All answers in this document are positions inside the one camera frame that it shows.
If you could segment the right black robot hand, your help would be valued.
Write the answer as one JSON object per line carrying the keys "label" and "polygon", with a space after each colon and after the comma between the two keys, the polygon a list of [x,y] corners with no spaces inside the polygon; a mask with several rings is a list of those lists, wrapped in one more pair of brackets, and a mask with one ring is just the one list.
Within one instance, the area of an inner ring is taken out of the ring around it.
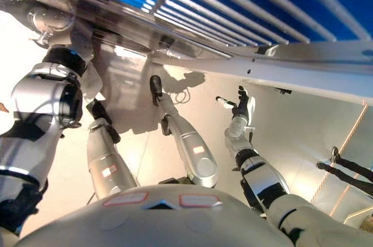
{"label": "right black robot hand", "polygon": [[223,97],[217,96],[216,102],[225,109],[232,110],[234,116],[244,116],[246,119],[251,119],[256,107],[255,97],[250,96],[247,89],[243,86],[238,86],[238,103],[229,101]]}

